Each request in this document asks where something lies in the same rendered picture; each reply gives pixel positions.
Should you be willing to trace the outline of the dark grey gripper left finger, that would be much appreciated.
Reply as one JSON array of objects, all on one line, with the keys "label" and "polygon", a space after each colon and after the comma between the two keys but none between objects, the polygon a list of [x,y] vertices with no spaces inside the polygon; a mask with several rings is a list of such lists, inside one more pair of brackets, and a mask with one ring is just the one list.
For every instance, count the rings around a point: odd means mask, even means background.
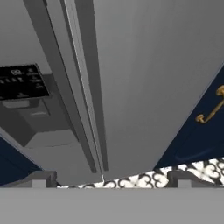
[{"label": "dark grey gripper left finger", "polygon": [[56,188],[56,171],[34,171],[26,178],[2,185],[2,188]]}]

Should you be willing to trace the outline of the grey fridge door with dispenser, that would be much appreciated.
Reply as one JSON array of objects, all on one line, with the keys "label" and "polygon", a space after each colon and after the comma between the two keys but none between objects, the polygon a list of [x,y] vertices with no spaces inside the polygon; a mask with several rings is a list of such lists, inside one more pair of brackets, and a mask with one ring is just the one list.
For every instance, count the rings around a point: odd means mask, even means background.
[{"label": "grey fridge door with dispenser", "polygon": [[62,186],[102,180],[81,77],[62,0],[45,0],[94,157],[92,173],[23,0],[0,0],[0,137]]}]

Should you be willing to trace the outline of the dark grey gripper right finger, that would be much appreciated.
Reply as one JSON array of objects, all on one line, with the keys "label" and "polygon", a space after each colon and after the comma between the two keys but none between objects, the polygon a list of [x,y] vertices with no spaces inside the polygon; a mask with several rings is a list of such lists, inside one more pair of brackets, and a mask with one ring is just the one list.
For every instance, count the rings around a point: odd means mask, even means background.
[{"label": "dark grey gripper right finger", "polygon": [[171,188],[223,188],[223,185],[200,179],[189,171],[169,171],[167,178],[167,186]]}]

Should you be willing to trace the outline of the plain grey fridge door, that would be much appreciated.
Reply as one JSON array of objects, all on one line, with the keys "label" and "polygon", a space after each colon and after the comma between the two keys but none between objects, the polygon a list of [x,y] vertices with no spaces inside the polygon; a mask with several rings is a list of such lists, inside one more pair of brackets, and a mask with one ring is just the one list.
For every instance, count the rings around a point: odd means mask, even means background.
[{"label": "plain grey fridge door", "polygon": [[152,170],[224,64],[224,0],[94,0],[106,180]]}]

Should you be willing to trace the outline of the navy blue cupboard panel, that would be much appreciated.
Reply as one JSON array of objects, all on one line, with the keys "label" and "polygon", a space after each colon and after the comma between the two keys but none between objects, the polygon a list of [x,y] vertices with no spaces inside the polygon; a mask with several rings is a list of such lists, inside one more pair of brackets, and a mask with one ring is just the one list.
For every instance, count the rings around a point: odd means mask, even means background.
[{"label": "navy blue cupboard panel", "polygon": [[0,186],[24,179],[41,168],[0,137]]}]

